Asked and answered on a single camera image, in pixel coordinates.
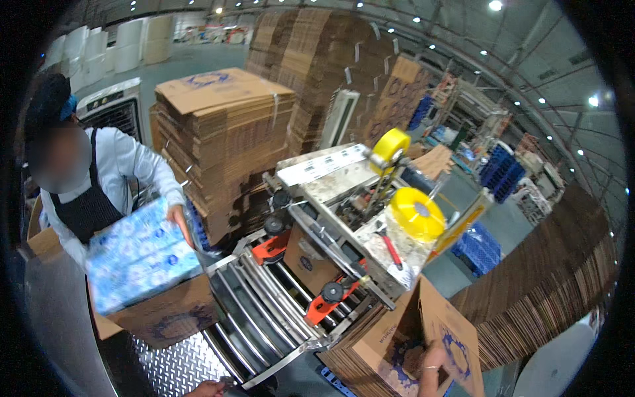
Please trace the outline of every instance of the metal sheet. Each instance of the metal sheet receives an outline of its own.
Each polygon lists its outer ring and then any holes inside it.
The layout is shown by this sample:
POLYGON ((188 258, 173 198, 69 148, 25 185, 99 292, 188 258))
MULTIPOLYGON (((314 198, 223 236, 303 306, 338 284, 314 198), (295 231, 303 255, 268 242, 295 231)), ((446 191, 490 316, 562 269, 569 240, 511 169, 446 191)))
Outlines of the metal sheet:
POLYGON ((86 276, 64 251, 25 264, 29 321, 47 358, 87 396, 116 397, 99 355, 86 296, 86 276))
POLYGON ((158 396, 181 397, 203 380, 231 376, 200 332, 166 349, 135 338, 135 352, 158 396))

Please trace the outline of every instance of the packing tape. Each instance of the packing tape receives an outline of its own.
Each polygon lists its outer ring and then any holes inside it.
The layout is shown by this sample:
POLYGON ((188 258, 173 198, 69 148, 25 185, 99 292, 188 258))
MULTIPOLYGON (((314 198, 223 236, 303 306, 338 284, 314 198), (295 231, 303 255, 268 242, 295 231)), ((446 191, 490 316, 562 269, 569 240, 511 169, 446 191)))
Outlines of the packing tape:
POLYGON ((439 206, 414 187, 397 189, 390 202, 392 216, 412 238, 430 243, 445 230, 439 206))
MULTIPOLYGON (((385 133, 375 144, 373 153, 380 156, 384 161, 391 163, 392 158, 399 150, 402 150, 405 153, 408 151, 409 146, 410 136, 401 131, 399 128, 393 128, 385 133)), ((371 163, 370 168, 379 175, 382 174, 379 167, 375 166, 373 163, 371 163)), ((386 174, 390 174, 390 172, 392 172, 392 168, 388 168, 384 172, 386 174)))

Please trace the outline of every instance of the white paper roll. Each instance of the white paper roll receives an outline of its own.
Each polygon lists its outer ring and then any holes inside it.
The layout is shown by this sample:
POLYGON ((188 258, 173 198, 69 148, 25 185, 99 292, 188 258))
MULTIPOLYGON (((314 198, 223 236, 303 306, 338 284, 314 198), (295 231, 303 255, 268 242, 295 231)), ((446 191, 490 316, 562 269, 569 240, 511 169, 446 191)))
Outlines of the white paper roll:
POLYGON ((84 46, 84 58, 91 59, 98 55, 103 55, 106 52, 106 40, 104 39, 106 32, 97 32, 91 34, 86 39, 86 45, 84 46))
POLYGON ((145 17, 145 18, 139 18, 141 19, 141 21, 143 21, 143 26, 141 27, 141 41, 139 42, 140 46, 139 46, 139 61, 141 61, 141 59, 144 58, 144 45, 145 45, 145 40, 146 37, 148 36, 148 21, 150 20, 150 18, 145 17))
POLYGON ((143 27, 144 21, 141 19, 135 19, 117 26, 117 47, 124 48, 139 44, 143 27))
POLYGON ((172 15, 161 15, 150 18, 148 22, 147 41, 169 39, 172 37, 174 18, 172 15))
POLYGON ((82 71, 82 58, 69 59, 70 92, 75 93, 84 86, 84 74, 82 71))
POLYGON ((86 37, 88 37, 88 28, 86 26, 78 27, 67 34, 64 41, 64 57, 74 59, 83 56, 86 37))
POLYGON ((56 38, 51 46, 48 48, 46 52, 46 60, 44 61, 44 67, 49 67, 50 65, 55 65, 57 62, 62 60, 64 55, 64 41, 66 40, 66 35, 60 36, 56 38))
POLYGON ((146 41, 144 47, 144 63, 150 65, 168 59, 170 57, 171 42, 171 39, 146 41))
POLYGON ((106 48, 104 72, 110 72, 114 68, 115 68, 115 47, 108 47, 106 48))
POLYGON ((84 85, 91 85, 104 78, 106 54, 97 55, 95 58, 84 61, 84 85))
POLYGON ((139 44, 119 47, 115 50, 115 73, 129 71, 139 66, 139 44))

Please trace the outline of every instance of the green floor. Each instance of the green floor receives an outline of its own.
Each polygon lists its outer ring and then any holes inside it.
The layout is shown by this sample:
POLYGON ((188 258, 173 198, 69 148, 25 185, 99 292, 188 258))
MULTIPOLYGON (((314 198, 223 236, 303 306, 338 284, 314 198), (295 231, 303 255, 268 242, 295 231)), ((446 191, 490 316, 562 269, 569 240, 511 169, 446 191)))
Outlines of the green floor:
MULTIPOLYGON (((82 98, 112 84, 141 77, 142 80, 142 117, 144 126, 149 127, 148 107, 154 103, 154 87, 164 81, 190 76, 192 74, 214 71, 227 67, 242 67, 247 56, 246 46, 226 44, 200 44, 195 46, 178 45, 173 49, 173 56, 166 62, 150 66, 141 66, 132 71, 114 74, 108 73, 101 81, 77 92, 82 98)), ((477 186, 461 169, 455 167, 449 181, 441 190, 441 194, 451 204, 437 199, 439 206, 447 218, 450 218, 455 208, 464 210, 472 202, 478 191, 477 186)), ((504 254, 511 252, 520 241, 531 231, 532 227, 515 204, 506 201, 502 205, 495 205, 480 218, 485 227, 493 234, 502 247, 504 254)), ((423 270, 423 274, 430 279, 434 286, 445 297, 451 297, 462 288, 470 285, 476 279, 461 261, 451 253, 446 253, 423 270)), ((296 394, 299 396, 341 396, 342 394, 331 387, 317 372, 319 360, 311 353, 305 353, 293 364, 288 365, 278 373, 279 396, 296 394)), ((513 387, 503 381, 504 369, 486 372, 485 391, 489 397, 510 396, 513 387)), ((460 387, 454 387, 450 396, 467 396, 460 387)))

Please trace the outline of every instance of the black knob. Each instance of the black knob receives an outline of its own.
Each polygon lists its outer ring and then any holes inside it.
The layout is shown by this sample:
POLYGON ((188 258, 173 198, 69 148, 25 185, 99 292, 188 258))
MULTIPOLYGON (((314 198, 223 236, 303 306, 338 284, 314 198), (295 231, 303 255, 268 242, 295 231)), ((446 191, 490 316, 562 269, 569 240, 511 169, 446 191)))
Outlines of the black knob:
POLYGON ((324 284, 321 295, 326 303, 339 303, 344 296, 344 288, 341 284, 330 281, 324 284))
POLYGON ((291 196, 286 190, 280 189, 274 193, 273 206, 275 209, 282 208, 291 201, 291 196))
POLYGON ((277 216, 269 215, 265 219, 265 232, 269 236, 279 236, 284 232, 284 223, 277 216))

